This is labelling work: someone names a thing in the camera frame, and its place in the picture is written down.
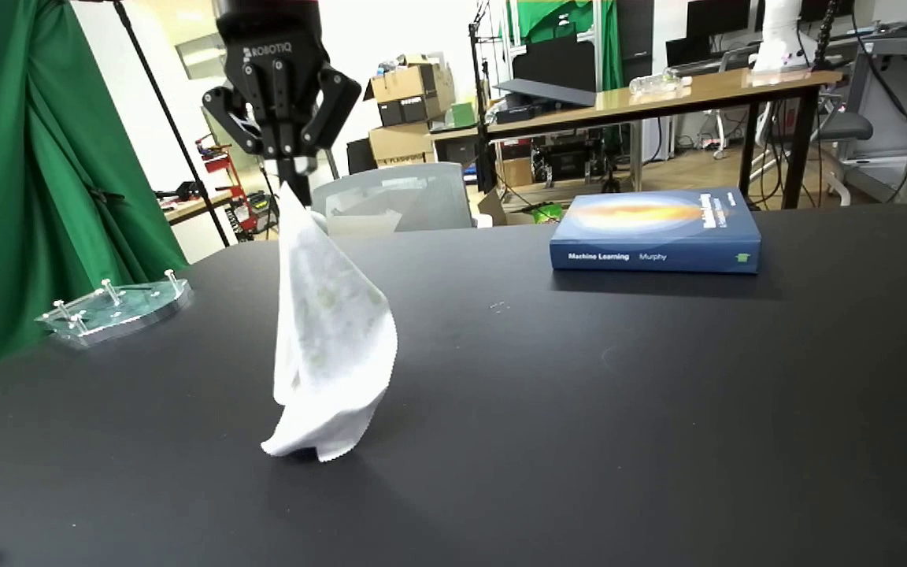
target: black tabletop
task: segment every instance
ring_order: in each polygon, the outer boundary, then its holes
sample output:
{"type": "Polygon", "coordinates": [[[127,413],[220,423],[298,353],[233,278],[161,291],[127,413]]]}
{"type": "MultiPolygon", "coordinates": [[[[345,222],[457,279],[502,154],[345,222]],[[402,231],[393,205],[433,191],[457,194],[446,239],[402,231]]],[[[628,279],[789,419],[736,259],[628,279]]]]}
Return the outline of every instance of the black tabletop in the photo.
{"type": "Polygon", "coordinates": [[[0,564],[907,564],[907,207],[758,225],[758,278],[350,242],[399,358],[332,465],[259,450],[277,249],[220,252],[175,321],[0,362],[0,564]]]}

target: book cover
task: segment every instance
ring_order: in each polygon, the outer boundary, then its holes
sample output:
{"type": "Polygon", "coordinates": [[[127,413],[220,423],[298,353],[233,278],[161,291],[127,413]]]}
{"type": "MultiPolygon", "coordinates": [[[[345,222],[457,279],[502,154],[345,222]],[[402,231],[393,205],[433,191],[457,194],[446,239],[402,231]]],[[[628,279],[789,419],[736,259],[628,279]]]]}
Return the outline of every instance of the book cover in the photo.
{"type": "Polygon", "coordinates": [[[559,271],[755,273],[758,252],[742,189],[580,194],[552,236],[559,271]]]}

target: desk leg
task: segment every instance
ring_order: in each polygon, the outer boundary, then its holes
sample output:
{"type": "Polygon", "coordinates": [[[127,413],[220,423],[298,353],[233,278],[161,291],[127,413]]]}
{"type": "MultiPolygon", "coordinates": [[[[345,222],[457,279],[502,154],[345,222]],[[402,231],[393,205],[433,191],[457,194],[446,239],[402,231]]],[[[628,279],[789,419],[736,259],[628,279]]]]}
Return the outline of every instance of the desk leg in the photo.
{"type": "Polygon", "coordinates": [[[630,189],[644,189],[644,119],[630,119],[630,189]]]}
{"type": "Polygon", "coordinates": [[[758,105],[746,105],[746,125],[744,125],[744,154],[742,154],[742,191],[751,201],[751,171],[755,162],[755,129],[758,129],[758,105]]]}
{"type": "Polygon", "coordinates": [[[789,189],[781,191],[781,207],[798,207],[798,201],[801,201],[805,172],[808,172],[808,151],[809,151],[809,129],[813,129],[817,110],[820,110],[820,89],[809,89],[801,96],[801,114],[798,114],[795,147],[790,147],[790,172],[789,172],[789,189]]]}

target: metal stand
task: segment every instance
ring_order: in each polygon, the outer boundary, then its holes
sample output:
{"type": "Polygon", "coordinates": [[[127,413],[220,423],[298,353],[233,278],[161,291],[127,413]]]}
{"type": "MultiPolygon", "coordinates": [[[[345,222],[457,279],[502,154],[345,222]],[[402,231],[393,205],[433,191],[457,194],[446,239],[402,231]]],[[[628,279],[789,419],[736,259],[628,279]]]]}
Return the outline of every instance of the metal stand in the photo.
{"type": "Polygon", "coordinates": [[[150,65],[150,59],[145,59],[145,51],[143,51],[143,44],[138,44],[138,36],[137,36],[137,29],[132,29],[132,19],[130,19],[130,12],[127,12],[127,2],[122,2],[122,0],[112,0],[112,2],[113,2],[117,19],[119,19],[122,29],[127,29],[132,47],[137,47],[137,58],[138,58],[138,64],[143,64],[143,70],[145,70],[145,78],[150,78],[153,91],[155,91],[159,102],[161,102],[161,110],[164,110],[168,125],[171,125],[171,131],[175,131],[175,140],[178,140],[178,147],[181,147],[183,162],[189,163],[193,179],[195,179],[198,189],[203,189],[206,212],[209,212],[214,231],[220,232],[224,247],[229,247],[229,239],[228,239],[228,232],[224,232],[224,225],[220,225],[220,216],[214,215],[214,205],[210,205],[210,198],[209,198],[209,185],[203,182],[198,166],[195,166],[189,147],[183,144],[183,135],[181,135],[181,129],[178,129],[178,119],[175,119],[175,114],[171,114],[171,108],[168,108],[168,97],[164,97],[164,91],[161,91],[161,81],[155,78],[155,74],[153,74],[153,65],[150,65]]]}

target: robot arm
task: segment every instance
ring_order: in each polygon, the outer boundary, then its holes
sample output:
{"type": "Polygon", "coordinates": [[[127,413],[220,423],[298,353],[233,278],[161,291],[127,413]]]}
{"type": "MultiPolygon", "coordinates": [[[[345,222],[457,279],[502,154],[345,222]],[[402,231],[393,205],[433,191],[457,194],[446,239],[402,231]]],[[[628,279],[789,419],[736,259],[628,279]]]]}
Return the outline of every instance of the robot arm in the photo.
{"type": "Polygon", "coordinates": [[[210,89],[206,110],[244,151],[277,162],[282,182],[309,205],[309,163],[334,144],[359,81],[332,70],[319,0],[217,0],[214,12],[229,84],[210,89]]]}

